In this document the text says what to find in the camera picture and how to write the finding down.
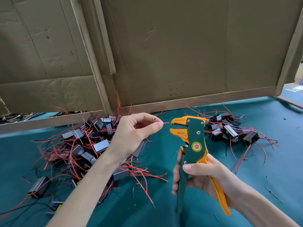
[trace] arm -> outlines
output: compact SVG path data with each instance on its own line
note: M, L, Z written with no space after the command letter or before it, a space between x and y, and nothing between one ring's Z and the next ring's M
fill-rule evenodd
M163 122L150 114L123 116L108 149L98 158L47 227L86 226L114 170Z
M177 194L181 156L182 152L180 150L178 152L178 162L173 170L172 194ZM209 165L202 163L183 165L184 171L192 175L192 178L187 180L187 187L199 188L217 199L214 187L207 176L214 177L225 192L228 206L240 212L253 226L299 227L269 200L242 182L210 154L207 155L207 161Z

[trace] green table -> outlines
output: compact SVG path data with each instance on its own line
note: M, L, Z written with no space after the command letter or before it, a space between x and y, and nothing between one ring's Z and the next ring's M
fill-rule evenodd
M263 151L253 145L250 153L255 153L248 161L241 165L237 176L249 184L288 216L303 226L303 151L302 130L303 111L285 103L262 97L250 100L241 100L226 103L226 106L235 116L248 114L242 120L243 125L250 125L261 131L266 136L279 140L279 146L272 150L269 143L259 140L267 153L266 164L263 164ZM210 111L211 109L223 110L221 104L196 107L195 110ZM167 111L159 116L164 122L171 122L173 118L182 117L184 113L197 116L190 109ZM195 188L187 189L183 212L179 216L175 212L176 197L171 194L172 169L176 164L175 153L184 143L169 132L170 124L165 124L163 129L151 136L152 143L148 143L139 158L142 166L149 167L152 174L162 175L167 172L168 183L148 178L148 191L156 209L146 198L139 186L135 186L134 178L129 177L119 181L117 190L111 190L105 203L95 209L88 226L251 226L246 219L232 210L232 216L224 215L219 203L208 195ZM37 145L31 140L43 140L61 132L66 127L49 128L6 134L0 136L0 212L14 208L25 196L31 184L21 177L36 180L34 171L30 168L40 157L37 154ZM237 160L228 148L225 157L226 143L212 142L206 134L206 145L210 154L231 169ZM239 158L245 151L241 143L233 145L233 151ZM56 188L57 181L52 183L50 191L56 192L55 200L64 201L71 189L66 186ZM265 188L267 186L281 199L276 199ZM42 198L39 202L49 203L50 197ZM49 218L44 214L48 209L43 205L34 205L11 213L0 220L2 226L45 226Z

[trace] green tabletop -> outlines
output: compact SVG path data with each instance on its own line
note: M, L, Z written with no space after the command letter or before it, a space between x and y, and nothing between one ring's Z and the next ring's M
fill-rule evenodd
M290 216L299 225L303 226L303 151L302 130L303 111L285 103L262 97L250 100L241 100L226 103L234 116L248 114L242 120L243 125L250 125L264 135L279 141L279 146L272 150L265 140L259 140L267 153L267 161L263 164L263 151L253 145L249 153L255 153L241 165L237 176L245 183L263 194L274 205ZM195 110L210 111L223 110L221 104L195 107ZM186 108L167 111L159 118L164 122L171 122L173 118L182 117L184 113L197 116L195 112ZM118 181L111 190L106 201L97 207L91 216L88 226L251 226L237 211L232 210L232 216L227 217L217 201L202 191L190 188L185 192L184 207L181 215L175 212L176 196L171 194L172 169L176 164L176 151L184 142L169 132L170 124L152 135L151 143L147 143L144 152L139 158L143 167L148 167L155 175L167 173L168 183L157 178L147 178L148 192L154 202L151 204L140 186L133 177ZM31 140L43 140L66 129L66 127L32 130L0 136L0 212L14 208L24 199L31 184L37 179L34 171L30 171L34 162L40 157L37 153L37 144ZM231 169L237 160L232 156L223 141L214 143L206 135L206 145L210 154ZM233 151L239 158L246 147L240 142L233 144ZM43 172L50 176L50 171ZM48 192L55 193L55 200L64 201L72 189L67 185L54 180ZM265 188L267 186L281 199L276 199ZM50 197L39 202L49 204ZM34 202L34 199L25 201L24 205ZM43 205L33 205L29 208L17 210L0 220L2 226L45 226L49 218L44 214L48 211Z

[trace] wire stripper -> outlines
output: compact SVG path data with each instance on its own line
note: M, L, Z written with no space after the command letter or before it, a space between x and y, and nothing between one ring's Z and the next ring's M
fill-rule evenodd
M204 127L208 123L208 119L184 116L182 118L175 118L172 120L172 125L181 125L187 127L187 129L170 129L170 132L177 137L180 137L185 143L185 146L181 146L183 152L181 165L180 165L180 180L177 191L177 208L176 212L181 213L186 182L188 174L184 172L182 166L188 163L204 163L208 164L206 156L208 150L204 139ZM210 181L214 185L217 193L218 201L221 208L227 216L231 216L231 212L227 206L225 193L220 184L212 177L209 176Z

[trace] round sticker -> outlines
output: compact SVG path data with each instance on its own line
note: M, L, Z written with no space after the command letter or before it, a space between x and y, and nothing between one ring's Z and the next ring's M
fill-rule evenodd
M195 152L199 152L202 150L202 145L199 142L193 142L193 144L191 145L191 148L195 151Z

